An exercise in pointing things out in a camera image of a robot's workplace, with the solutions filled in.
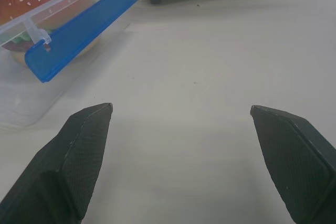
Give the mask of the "blue container latch flap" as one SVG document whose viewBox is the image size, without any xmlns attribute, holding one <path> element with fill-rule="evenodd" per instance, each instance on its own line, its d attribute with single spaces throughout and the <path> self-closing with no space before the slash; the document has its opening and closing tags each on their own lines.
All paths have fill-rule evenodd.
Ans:
<svg viewBox="0 0 336 224">
<path fill-rule="evenodd" d="M 50 49 L 40 40 L 25 61 L 40 82 L 48 82 L 137 0 L 100 0 L 50 34 Z"/>
</svg>

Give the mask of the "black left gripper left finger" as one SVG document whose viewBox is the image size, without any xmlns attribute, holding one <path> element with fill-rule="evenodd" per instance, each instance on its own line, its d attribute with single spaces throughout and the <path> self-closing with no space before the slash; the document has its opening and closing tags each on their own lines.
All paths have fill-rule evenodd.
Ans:
<svg viewBox="0 0 336 224">
<path fill-rule="evenodd" d="M 81 224 L 101 170 L 112 103 L 71 115 L 0 202 L 0 224 Z"/>
</svg>

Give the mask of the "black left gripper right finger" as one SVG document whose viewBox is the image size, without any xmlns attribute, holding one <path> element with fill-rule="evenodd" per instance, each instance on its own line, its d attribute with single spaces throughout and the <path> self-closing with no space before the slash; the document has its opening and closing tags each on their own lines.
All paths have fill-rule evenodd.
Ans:
<svg viewBox="0 0 336 224">
<path fill-rule="evenodd" d="M 306 119 L 253 105 L 270 177 L 295 224 L 336 224 L 336 148 Z"/>
</svg>

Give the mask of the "clear plastic box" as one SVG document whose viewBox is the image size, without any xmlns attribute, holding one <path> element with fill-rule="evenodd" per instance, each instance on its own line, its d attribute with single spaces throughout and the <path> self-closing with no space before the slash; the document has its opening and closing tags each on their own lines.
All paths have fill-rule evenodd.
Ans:
<svg viewBox="0 0 336 224">
<path fill-rule="evenodd" d="M 48 9 L 47 4 L 30 11 L 23 18 L 15 19 L 7 26 L 23 21 L 34 43 L 44 40 L 45 47 L 49 50 L 50 35 L 36 28 L 31 20 L 37 11 L 45 9 Z M 109 26 L 113 27 L 114 36 L 123 30 L 119 18 Z M 0 125 L 28 126 L 35 123 L 95 60 L 97 53 L 91 49 L 100 41 L 102 33 L 56 76 L 44 83 L 39 81 L 26 64 L 22 66 L 16 62 L 0 42 Z"/>
</svg>

